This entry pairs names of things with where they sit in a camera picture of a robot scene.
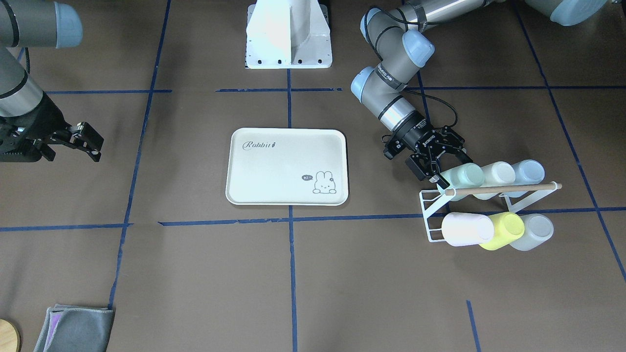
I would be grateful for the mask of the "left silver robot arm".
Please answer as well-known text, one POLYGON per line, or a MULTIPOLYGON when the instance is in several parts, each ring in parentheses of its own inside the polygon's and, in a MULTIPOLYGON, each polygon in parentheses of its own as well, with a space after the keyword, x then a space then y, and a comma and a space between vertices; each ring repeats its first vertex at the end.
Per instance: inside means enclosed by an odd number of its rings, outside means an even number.
POLYGON ((435 52, 424 31, 489 4, 489 0, 407 0, 391 11, 371 6, 360 23, 362 35, 380 62, 365 67, 353 79, 351 91, 389 129, 385 157, 393 159, 411 150, 406 164, 416 178, 441 189, 451 183, 443 176, 438 159, 453 154, 461 163, 470 163, 465 141, 451 126, 434 127, 403 92, 435 52))

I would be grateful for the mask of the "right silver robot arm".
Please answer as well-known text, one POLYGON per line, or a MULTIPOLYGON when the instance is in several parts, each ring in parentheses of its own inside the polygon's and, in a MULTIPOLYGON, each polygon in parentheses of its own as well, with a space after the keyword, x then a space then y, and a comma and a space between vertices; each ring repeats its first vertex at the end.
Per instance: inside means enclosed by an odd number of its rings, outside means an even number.
POLYGON ((85 152, 99 162, 103 137, 86 122, 65 121, 10 47, 76 47, 83 26, 76 10, 45 0, 3 0, 0 5, 0 160, 2 163, 53 161, 52 145, 85 152))

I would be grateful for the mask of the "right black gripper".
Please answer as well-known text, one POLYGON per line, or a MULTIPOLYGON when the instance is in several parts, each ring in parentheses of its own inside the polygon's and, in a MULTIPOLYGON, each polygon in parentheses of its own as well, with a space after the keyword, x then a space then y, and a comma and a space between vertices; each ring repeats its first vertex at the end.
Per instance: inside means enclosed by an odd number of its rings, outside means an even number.
POLYGON ((100 162, 104 138, 89 123, 69 126, 61 110, 44 93, 34 110, 21 116, 2 117, 0 131, 1 162, 53 162, 55 151, 48 143, 81 150, 100 162))

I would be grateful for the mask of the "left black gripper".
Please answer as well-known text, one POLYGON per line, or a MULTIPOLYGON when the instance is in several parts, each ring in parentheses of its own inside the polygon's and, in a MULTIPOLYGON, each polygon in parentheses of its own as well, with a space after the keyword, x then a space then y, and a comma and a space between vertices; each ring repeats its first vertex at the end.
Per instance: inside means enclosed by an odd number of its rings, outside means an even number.
POLYGON ((429 180, 441 189, 450 183, 440 173, 438 160, 443 154, 453 154, 461 164, 473 163, 464 146, 465 139, 450 126, 436 129, 420 113, 414 111, 393 129, 385 142, 383 154, 389 160, 405 149, 413 152, 407 158, 407 167, 420 181, 429 180))

